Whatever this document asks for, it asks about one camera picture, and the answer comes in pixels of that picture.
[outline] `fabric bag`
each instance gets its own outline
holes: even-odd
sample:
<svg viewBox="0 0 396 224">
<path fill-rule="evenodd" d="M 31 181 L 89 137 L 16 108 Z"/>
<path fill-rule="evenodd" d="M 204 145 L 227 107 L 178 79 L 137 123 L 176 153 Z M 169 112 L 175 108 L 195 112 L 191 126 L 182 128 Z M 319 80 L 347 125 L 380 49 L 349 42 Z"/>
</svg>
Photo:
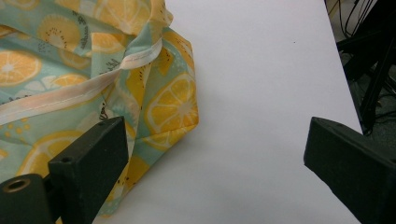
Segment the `fabric bag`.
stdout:
<svg viewBox="0 0 396 224">
<path fill-rule="evenodd" d="M 0 182 L 124 116 L 130 159 L 99 215 L 198 123 L 191 44 L 164 0 L 0 0 Z"/>
</svg>

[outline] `black cable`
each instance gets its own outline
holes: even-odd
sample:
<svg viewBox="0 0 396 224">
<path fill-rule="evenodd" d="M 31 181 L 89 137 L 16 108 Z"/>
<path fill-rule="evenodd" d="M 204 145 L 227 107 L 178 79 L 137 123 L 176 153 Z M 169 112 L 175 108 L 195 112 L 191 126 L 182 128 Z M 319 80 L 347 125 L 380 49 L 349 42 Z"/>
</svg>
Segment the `black cable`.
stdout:
<svg viewBox="0 0 396 224">
<path fill-rule="evenodd" d="M 341 17 L 342 15 L 342 10 L 341 10 L 341 0 L 338 0 L 338 10 L 340 11 L 340 25 L 341 25 L 341 31 L 343 32 L 343 35 L 345 38 L 348 38 L 347 34 L 344 32 L 344 26 L 343 26 L 343 19 Z"/>
<path fill-rule="evenodd" d="M 359 13 L 359 18 L 358 18 L 358 22 L 356 23 L 355 28 L 353 29 L 352 34 L 356 34 L 356 32 L 358 31 L 359 26 L 361 26 L 361 24 L 363 23 L 364 19 L 367 16 L 367 13 L 369 12 L 371 5 L 374 1 L 373 0 L 368 0 L 368 2 L 366 3 L 366 1 L 364 0 L 363 4 L 361 5 L 361 10 L 364 7 L 363 13 L 361 14 L 361 12 Z"/>
<path fill-rule="evenodd" d="M 346 19 L 346 27 L 345 27 L 346 30 L 345 30 L 345 32 L 346 32 L 347 35 L 349 35 L 349 37 L 352 37 L 352 34 L 350 34 L 350 33 L 347 31 L 347 26 L 349 25 L 350 17 L 352 16 L 353 12 L 355 11 L 355 8 L 356 8 L 356 6 L 358 5 L 358 3 L 359 3 L 359 0 L 358 0 L 358 1 L 355 1 L 355 5 L 354 5 L 353 8 L 350 10 L 349 16 L 348 16 L 347 19 Z"/>
<path fill-rule="evenodd" d="M 359 25 L 359 26 L 364 22 L 364 19 L 366 18 L 367 13 L 369 12 L 369 10 L 370 10 L 370 8 L 371 8 L 372 3 L 373 3 L 373 0 L 369 0 L 369 1 L 367 2 L 366 7 L 365 7 L 364 10 L 363 10 L 363 14 L 362 14 L 361 17 L 359 18 L 359 21 L 358 21 L 358 25 Z"/>
<path fill-rule="evenodd" d="M 355 28 L 353 28 L 352 35 L 356 33 L 358 30 L 358 27 L 360 26 L 360 20 L 361 20 L 361 11 L 363 10 L 364 4 L 366 3 L 366 0 L 363 0 L 363 3 L 361 3 L 361 9 L 359 10 L 359 15 L 358 15 L 358 22 L 355 25 Z"/>
</svg>

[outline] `black plastic block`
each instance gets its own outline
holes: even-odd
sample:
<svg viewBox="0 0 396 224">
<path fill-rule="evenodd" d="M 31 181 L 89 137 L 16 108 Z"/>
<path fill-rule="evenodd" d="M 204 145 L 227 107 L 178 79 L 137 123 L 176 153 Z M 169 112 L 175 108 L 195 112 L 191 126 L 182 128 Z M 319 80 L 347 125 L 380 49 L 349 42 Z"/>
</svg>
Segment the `black plastic block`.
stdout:
<svg viewBox="0 0 396 224">
<path fill-rule="evenodd" d="M 396 222 L 396 148 L 312 118 L 304 163 L 361 223 Z"/>
</svg>

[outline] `lemon slice print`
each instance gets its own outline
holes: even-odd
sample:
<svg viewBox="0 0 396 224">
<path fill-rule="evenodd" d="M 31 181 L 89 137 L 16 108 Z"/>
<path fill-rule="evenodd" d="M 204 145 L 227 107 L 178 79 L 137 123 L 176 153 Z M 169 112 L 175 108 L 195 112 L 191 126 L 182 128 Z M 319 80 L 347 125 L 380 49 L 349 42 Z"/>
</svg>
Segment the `lemon slice print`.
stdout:
<svg viewBox="0 0 396 224">
<path fill-rule="evenodd" d="M 80 74 L 69 73 L 65 75 L 61 75 L 60 77 L 55 78 L 52 83 L 59 85 L 61 87 L 73 86 L 78 83 L 82 83 L 88 80 L 86 77 Z"/>
<path fill-rule="evenodd" d="M 173 45 L 177 51 L 180 52 L 187 65 L 194 70 L 194 62 L 192 57 L 192 47 L 188 40 L 173 31 L 168 31 L 163 34 L 163 38 Z"/>
<path fill-rule="evenodd" d="M 11 33 L 16 32 L 15 29 L 9 27 L 9 26 L 5 26 L 5 25 L 0 25 L 0 38 L 4 35 L 8 35 Z"/>
<path fill-rule="evenodd" d="M 35 77 L 41 70 L 41 60 L 21 50 L 0 52 L 0 87 L 20 84 Z"/>
<path fill-rule="evenodd" d="M 137 33 L 149 18 L 148 1 L 98 0 L 94 17 L 122 30 L 125 34 Z"/>
<path fill-rule="evenodd" d="M 132 155 L 129 159 L 128 176 L 125 179 L 128 189 L 131 189 L 148 170 L 149 165 L 145 161 L 136 155 Z"/>
<path fill-rule="evenodd" d="M 3 149 L 0 149 L 0 161 L 3 160 L 5 157 L 8 156 L 8 153 Z"/>
<path fill-rule="evenodd" d="M 146 139 L 151 145 L 164 150 L 178 141 L 198 122 L 194 79 L 186 73 L 175 77 L 149 102 L 145 121 L 154 134 Z"/>
<path fill-rule="evenodd" d="M 57 14 L 49 14 L 43 19 L 37 28 L 37 35 L 51 45 L 71 52 L 81 39 L 77 24 Z"/>
<path fill-rule="evenodd" d="M 40 138 L 33 144 L 17 175 L 31 173 L 47 175 L 49 173 L 47 163 L 50 159 L 58 155 L 81 135 L 82 132 L 63 131 Z"/>
<path fill-rule="evenodd" d="M 55 3 L 74 11 L 78 11 L 80 0 L 55 0 Z"/>
<path fill-rule="evenodd" d="M 31 10 L 38 5 L 40 0 L 5 0 L 5 2 L 22 10 Z"/>
<path fill-rule="evenodd" d="M 102 53 L 115 53 L 125 50 L 126 38 L 120 34 L 92 34 L 92 51 Z"/>
<path fill-rule="evenodd" d="M 173 54 L 168 49 L 163 48 L 158 58 L 154 61 L 153 67 L 157 67 L 161 75 L 166 76 L 173 60 Z"/>
<path fill-rule="evenodd" d="M 58 49 L 58 54 L 64 64 L 73 68 L 84 69 L 91 64 L 90 58 L 81 57 L 67 50 Z"/>
</svg>

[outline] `black equipment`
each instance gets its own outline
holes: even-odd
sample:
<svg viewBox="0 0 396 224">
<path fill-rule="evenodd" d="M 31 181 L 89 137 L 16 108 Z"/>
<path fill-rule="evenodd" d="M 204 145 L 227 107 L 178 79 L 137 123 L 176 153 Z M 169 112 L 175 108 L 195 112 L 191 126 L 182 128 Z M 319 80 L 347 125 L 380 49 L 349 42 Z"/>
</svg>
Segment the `black equipment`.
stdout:
<svg viewBox="0 0 396 224">
<path fill-rule="evenodd" d="M 0 223 L 92 223 L 128 162 L 123 118 L 99 122 L 49 161 L 0 185 Z"/>
</svg>

